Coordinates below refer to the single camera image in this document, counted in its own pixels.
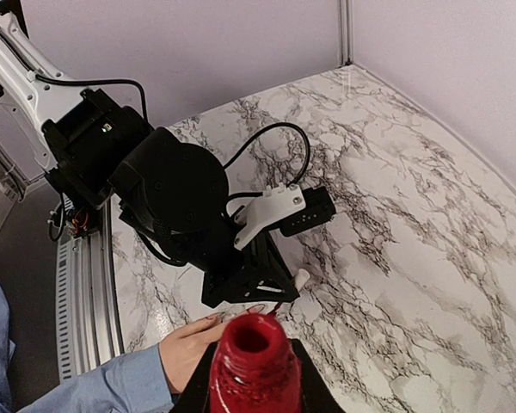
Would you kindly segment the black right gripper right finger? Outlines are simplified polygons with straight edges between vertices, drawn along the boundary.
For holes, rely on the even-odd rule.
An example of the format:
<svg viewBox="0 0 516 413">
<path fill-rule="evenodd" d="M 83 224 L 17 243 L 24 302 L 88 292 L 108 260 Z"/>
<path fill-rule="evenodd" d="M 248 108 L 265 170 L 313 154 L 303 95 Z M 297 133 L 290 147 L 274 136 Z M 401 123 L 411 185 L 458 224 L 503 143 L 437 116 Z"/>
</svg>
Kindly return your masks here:
<svg viewBox="0 0 516 413">
<path fill-rule="evenodd" d="M 301 411 L 305 413 L 343 413 L 322 375 L 298 339 L 291 339 L 292 350 L 301 366 Z"/>
</svg>

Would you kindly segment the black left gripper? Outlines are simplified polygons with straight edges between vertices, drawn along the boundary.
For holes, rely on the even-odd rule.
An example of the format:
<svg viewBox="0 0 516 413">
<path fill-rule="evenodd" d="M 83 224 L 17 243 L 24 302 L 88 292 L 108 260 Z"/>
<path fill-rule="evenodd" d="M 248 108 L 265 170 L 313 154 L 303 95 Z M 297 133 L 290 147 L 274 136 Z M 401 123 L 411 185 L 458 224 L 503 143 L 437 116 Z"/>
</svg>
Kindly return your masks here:
<svg viewBox="0 0 516 413">
<path fill-rule="evenodd" d="M 223 254 L 218 263 L 204 273 L 201 303 L 218 307 L 226 302 L 281 302 L 292 276 L 278 254 L 269 233 L 259 234 L 242 251 Z"/>
</svg>

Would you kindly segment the red nail polish bottle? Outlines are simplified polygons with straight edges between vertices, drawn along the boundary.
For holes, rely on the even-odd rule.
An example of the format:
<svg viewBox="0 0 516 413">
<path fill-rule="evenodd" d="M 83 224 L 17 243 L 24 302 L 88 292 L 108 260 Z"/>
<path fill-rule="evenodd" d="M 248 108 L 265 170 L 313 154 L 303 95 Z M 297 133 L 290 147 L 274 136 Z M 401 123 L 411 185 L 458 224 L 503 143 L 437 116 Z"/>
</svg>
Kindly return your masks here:
<svg viewBox="0 0 516 413">
<path fill-rule="evenodd" d="M 301 366 L 273 315 L 243 314 L 224 329 L 209 380 L 211 412 L 302 410 Z"/>
</svg>

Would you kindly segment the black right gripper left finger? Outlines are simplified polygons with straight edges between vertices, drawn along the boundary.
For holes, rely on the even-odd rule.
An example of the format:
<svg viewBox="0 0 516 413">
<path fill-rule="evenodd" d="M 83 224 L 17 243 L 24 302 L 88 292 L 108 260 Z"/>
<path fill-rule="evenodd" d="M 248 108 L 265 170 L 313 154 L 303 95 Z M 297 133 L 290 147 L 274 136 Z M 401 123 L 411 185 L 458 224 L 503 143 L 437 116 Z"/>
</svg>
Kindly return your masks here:
<svg viewBox="0 0 516 413">
<path fill-rule="evenodd" d="M 177 398 L 170 413 L 210 412 L 210 371 L 217 347 L 216 342 L 208 346 L 184 392 Z"/>
</svg>

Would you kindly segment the white nail polish brush cap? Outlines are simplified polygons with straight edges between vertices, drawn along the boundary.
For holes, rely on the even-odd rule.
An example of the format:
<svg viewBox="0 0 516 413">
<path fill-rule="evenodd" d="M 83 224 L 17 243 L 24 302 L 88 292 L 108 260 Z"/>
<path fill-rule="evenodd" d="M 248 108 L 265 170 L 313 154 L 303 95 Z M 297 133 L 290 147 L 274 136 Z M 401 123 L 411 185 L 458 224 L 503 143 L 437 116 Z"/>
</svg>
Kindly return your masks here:
<svg viewBox="0 0 516 413">
<path fill-rule="evenodd" d="M 299 269 L 294 275 L 293 279 L 289 282 L 288 292 L 285 293 L 284 298 L 279 301 L 273 309 L 268 313 L 268 316 L 276 316 L 277 311 L 284 303 L 291 303 L 299 297 L 300 291 L 304 288 L 305 284 L 310 280 L 310 273 L 306 269 Z"/>
</svg>

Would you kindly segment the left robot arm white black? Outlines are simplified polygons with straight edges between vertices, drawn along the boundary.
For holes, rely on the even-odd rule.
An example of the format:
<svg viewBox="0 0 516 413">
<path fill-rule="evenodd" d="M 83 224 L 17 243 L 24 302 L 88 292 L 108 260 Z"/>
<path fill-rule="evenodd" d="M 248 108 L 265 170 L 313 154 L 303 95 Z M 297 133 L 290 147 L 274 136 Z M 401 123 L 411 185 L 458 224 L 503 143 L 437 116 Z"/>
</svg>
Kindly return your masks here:
<svg viewBox="0 0 516 413">
<path fill-rule="evenodd" d="M 295 300 L 270 229 L 305 208 L 298 181 L 249 192 L 230 212 L 226 165 L 153 127 L 146 108 L 119 105 L 108 85 L 54 67 L 29 40 L 21 4 L 0 1 L 0 102 L 14 110 L 46 180 L 72 202 L 75 230 L 89 230 L 90 216 L 118 196 L 121 219 L 152 255 L 203 272 L 205 305 Z"/>
</svg>

